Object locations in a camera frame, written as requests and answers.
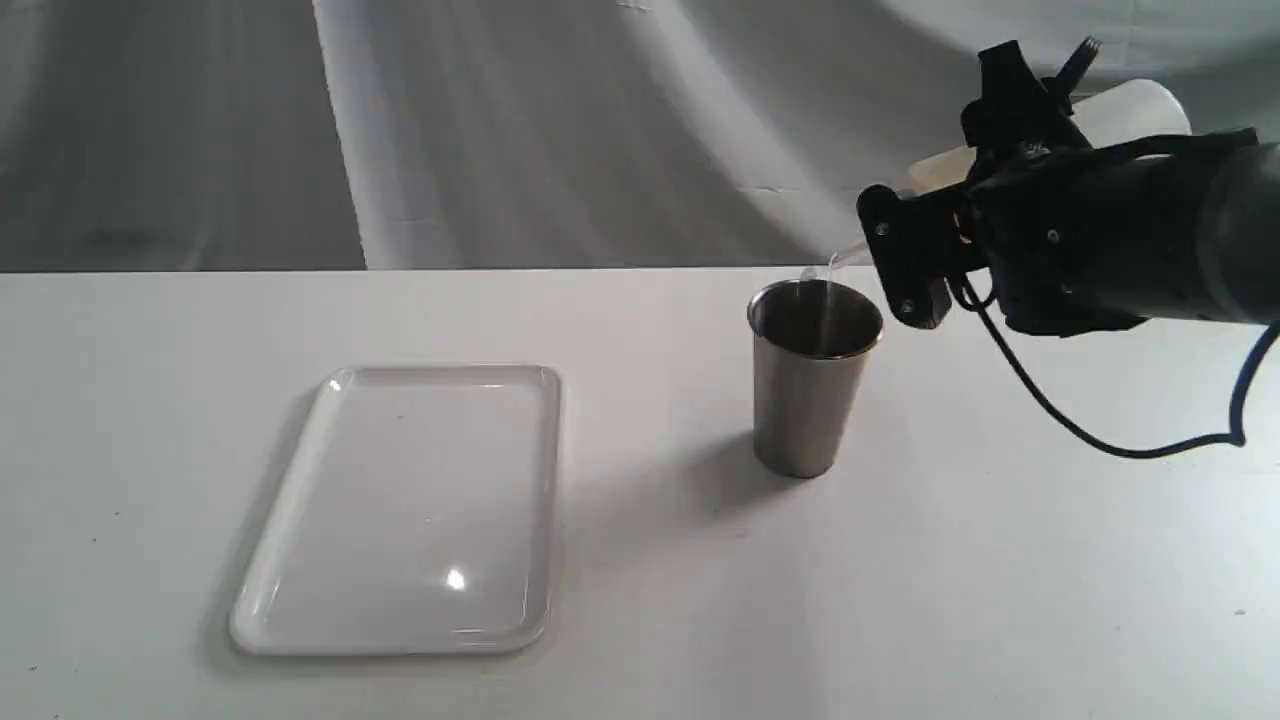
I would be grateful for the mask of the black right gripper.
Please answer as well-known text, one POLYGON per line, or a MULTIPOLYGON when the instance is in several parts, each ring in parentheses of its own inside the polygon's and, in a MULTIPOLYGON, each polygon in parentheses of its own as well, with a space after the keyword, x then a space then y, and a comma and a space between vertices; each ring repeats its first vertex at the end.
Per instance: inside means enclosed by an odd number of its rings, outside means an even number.
POLYGON ((980 95, 961 113, 979 152, 1039 145, 968 179, 913 197, 876 184, 858 217, 892 315, 934 329, 954 306, 987 306, 963 282, 987 270, 1011 331, 1073 337, 1149 319, 1211 318, 1199 213, 1211 186, 1207 135, 1157 135, 1103 149, 1075 124, 1073 94, 1091 68, 1080 42, 1037 76, 1018 41, 978 53, 980 95))

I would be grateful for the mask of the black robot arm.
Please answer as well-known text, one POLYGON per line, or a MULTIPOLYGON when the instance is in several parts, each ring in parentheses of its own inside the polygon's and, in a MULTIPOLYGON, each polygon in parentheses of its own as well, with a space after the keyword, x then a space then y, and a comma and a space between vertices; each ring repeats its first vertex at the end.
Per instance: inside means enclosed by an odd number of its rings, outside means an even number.
POLYGON ((883 184, 860 193, 901 323, 936 328, 980 269, 1023 334, 1277 320, 1277 145, 1244 128, 1094 146, 1069 99, 1098 53, 1089 37, 1038 76, 1015 41, 980 51, 980 96, 961 115, 972 168, 911 197, 883 184))

